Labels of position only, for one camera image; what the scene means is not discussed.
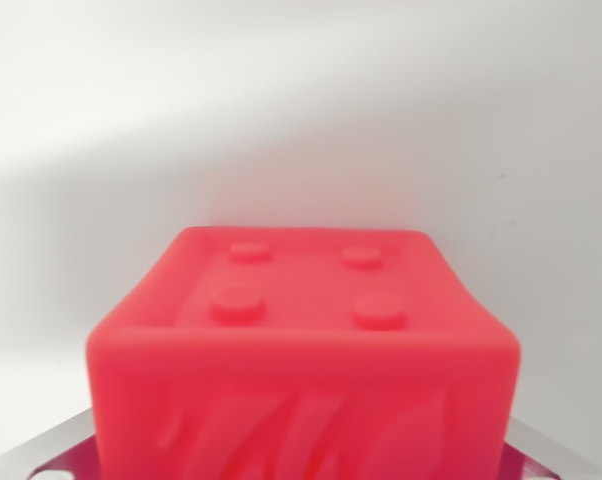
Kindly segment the black-padded metal gripper left finger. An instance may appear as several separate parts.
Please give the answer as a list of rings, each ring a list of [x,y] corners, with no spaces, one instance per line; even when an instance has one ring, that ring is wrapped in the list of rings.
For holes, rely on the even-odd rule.
[[[88,408],[0,455],[0,479],[100,479]]]

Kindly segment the black-padded metal gripper right finger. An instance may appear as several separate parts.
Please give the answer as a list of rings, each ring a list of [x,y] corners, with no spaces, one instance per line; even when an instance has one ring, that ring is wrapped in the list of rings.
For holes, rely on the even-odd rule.
[[[602,479],[602,468],[512,417],[503,450],[504,479]]]

